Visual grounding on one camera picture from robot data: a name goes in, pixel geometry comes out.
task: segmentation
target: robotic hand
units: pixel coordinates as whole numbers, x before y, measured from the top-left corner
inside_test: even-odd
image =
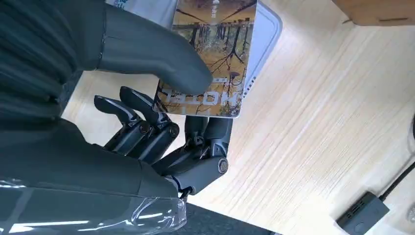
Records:
[[[186,144],[162,158],[179,127],[146,95],[122,87],[120,100],[95,97],[122,123],[105,146],[60,118],[58,97],[73,72],[96,69],[153,73],[200,94],[212,77],[193,48],[103,0],[3,0],[0,21],[0,235],[183,226],[186,197],[228,169],[232,120],[186,117]]]

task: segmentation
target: wood grain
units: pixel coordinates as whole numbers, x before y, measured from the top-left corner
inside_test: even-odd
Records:
[[[284,235],[343,234],[335,219],[412,160],[415,28],[342,24],[329,0],[264,3],[281,16],[282,36],[235,120],[229,172],[189,201]],[[63,117],[104,144],[119,124],[93,95],[117,98],[122,85],[153,96],[157,78],[86,72]],[[172,119],[183,127],[184,117]],[[405,219],[414,189],[412,172],[369,234],[415,234]]]

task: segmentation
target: tree illustration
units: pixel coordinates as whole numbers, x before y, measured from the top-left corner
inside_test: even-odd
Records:
[[[196,40],[196,34],[197,34],[198,29],[199,29],[199,23],[195,22],[193,24],[192,38],[190,39],[190,42],[189,42],[193,48],[195,48],[195,40]]]
[[[242,47],[242,51],[245,51],[246,45],[249,44],[246,39],[248,37],[248,31],[249,31],[249,17],[245,18],[245,39],[244,39],[244,44]]]
[[[230,60],[230,61],[232,61],[232,58],[235,56],[238,60],[239,60],[239,62],[241,63],[241,64],[243,64],[244,62],[242,61],[242,59],[236,54],[236,45],[237,45],[237,42],[238,42],[238,37],[239,37],[239,33],[240,33],[240,31],[241,31],[241,26],[242,26],[242,20],[238,20],[238,26],[237,26],[237,29],[236,29],[236,35],[235,35],[235,39],[234,39],[234,41],[233,41],[233,46],[232,46],[232,50],[231,50],[231,52],[228,54],[228,55],[226,55],[225,57],[223,57],[223,58],[221,58],[221,59],[219,59],[218,61],[216,61],[215,63],[213,63],[211,66],[213,67],[214,65],[216,65],[216,64],[218,64],[219,62],[221,62],[220,64],[219,64],[219,66],[217,66],[213,71],[212,71],[212,73],[214,73],[215,71],[217,71],[224,63],[227,63],[227,65],[228,65],[228,70],[230,70],[231,69],[231,66],[230,66],[230,62],[228,62],[228,59]]]

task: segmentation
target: black robotic finger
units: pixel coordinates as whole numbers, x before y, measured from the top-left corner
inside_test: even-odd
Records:
[[[146,94],[129,87],[121,87],[119,97],[125,105],[143,113],[146,121],[159,129],[162,129],[167,123],[171,122],[167,114],[153,111],[153,100]]]
[[[226,157],[231,140],[233,119],[211,117],[205,131],[205,141],[210,144],[210,157]]]
[[[185,94],[202,94],[212,83],[208,67],[182,36],[109,4],[105,12],[99,70],[152,73]]]
[[[115,114],[123,125],[140,119],[134,110],[128,108],[119,100],[96,95],[93,103],[99,111],[106,114]]]
[[[207,117],[186,116],[184,123],[184,133],[186,143],[190,145],[203,144],[203,135],[208,125],[209,119]]]

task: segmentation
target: plastic wrap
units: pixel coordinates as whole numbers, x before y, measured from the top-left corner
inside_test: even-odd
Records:
[[[186,223],[179,198],[63,188],[0,178],[0,235],[155,235]]]

